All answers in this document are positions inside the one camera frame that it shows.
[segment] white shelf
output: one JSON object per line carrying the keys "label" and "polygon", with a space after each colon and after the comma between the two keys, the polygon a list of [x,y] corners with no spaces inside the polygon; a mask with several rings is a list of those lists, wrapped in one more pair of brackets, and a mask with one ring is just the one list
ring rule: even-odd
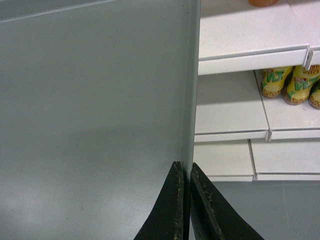
{"label": "white shelf", "polygon": [[193,161],[211,181],[252,181],[247,140],[195,143]]}
{"label": "white shelf", "polygon": [[310,46],[310,53],[306,62],[309,65],[320,64],[320,3],[316,0],[287,0],[290,7],[304,28]]}
{"label": "white shelf", "polygon": [[[256,71],[258,84],[262,81],[261,71]],[[320,138],[320,111],[308,101],[292,106],[279,95],[275,98],[262,97],[271,140]]]}
{"label": "white shelf", "polygon": [[263,8],[247,0],[201,1],[199,75],[303,65],[308,48],[286,0]]}
{"label": "white shelf", "polygon": [[320,140],[251,141],[257,180],[320,180]]}
{"label": "white shelf", "polygon": [[253,71],[199,76],[195,142],[266,138],[267,131]]}

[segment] product on shelf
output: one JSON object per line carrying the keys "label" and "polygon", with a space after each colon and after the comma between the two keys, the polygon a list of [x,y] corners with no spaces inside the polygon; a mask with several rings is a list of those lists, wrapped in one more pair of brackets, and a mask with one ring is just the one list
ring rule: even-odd
{"label": "product on shelf", "polygon": [[320,65],[312,65],[310,70],[303,66],[295,66],[292,79],[283,92],[287,104],[299,105],[308,99],[310,89],[320,76]]}
{"label": "product on shelf", "polygon": [[315,83],[315,86],[311,90],[309,103],[315,109],[320,110],[320,80]]}
{"label": "product on shelf", "polygon": [[261,93],[266,98],[274,98],[284,90],[285,80],[292,71],[292,66],[264,69]]}
{"label": "product on shelf", "polygon": [[248,2],[255,7],[268,7],[276,4],[278,0],[248,0]]}

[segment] gray floor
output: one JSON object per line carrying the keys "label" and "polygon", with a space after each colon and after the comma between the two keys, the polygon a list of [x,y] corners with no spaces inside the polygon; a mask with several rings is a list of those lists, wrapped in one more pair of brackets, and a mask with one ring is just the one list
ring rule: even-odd
{"label": "gray floor", "polygon": [[215,182],[214,185],[265,240],[320,239],[319,181]]}

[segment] yellow can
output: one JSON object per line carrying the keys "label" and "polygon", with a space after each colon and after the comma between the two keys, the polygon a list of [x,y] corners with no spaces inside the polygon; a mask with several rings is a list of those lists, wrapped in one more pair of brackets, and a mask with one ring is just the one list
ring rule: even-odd
{"label": "yellow can", "polygon": [[266,98],[275,98],[284,90],[285,80],[292,71],[292,66],[264,69],[261,93]]}
{"label": "yellow can", "polygon": [[315,109],[320,110],[320,81],[317,82],[317,85],[312,90],[309,98],[309,103]]}
{"label": "yellow can", "polygon": [[310,70],[295,66],[292,79],[283,92],[287,104],[298,105],[308,99],[310,89],[320,76],[320,65],[312,65]]}

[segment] gray metal panel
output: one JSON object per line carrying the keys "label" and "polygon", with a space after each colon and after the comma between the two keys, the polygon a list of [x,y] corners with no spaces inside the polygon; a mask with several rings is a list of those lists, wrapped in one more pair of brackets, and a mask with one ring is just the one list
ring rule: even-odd
{"label": "gray metal panel", "polygon": [[0,23],[2,240],[133,239],[191,169],[196,0],[118,0]]}

